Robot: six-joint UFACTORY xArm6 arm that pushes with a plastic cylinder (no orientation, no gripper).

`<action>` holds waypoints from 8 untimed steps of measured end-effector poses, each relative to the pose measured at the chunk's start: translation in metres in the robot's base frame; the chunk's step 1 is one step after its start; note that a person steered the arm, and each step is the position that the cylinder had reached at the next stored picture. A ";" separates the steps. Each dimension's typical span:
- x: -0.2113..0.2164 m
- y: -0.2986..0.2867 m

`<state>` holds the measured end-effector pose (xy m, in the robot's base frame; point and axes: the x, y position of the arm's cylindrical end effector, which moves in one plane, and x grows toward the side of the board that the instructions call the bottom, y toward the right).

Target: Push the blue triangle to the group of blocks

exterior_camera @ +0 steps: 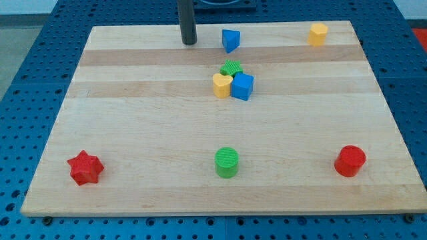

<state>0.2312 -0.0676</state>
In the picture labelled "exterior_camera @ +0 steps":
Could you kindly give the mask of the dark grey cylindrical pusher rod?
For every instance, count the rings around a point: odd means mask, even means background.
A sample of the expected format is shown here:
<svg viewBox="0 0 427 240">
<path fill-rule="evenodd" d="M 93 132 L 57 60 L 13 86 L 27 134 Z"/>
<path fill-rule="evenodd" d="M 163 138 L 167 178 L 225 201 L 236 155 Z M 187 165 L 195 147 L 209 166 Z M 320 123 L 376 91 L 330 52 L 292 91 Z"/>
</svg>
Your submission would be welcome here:
<svg viewBox="0 0 427 240">
<path fill-rule="evenodd" d="M 193 1 L 177 0 L 177 12 L 182 43 L 184 45 L 196 44 L 197 31 Z"/>
</svg>

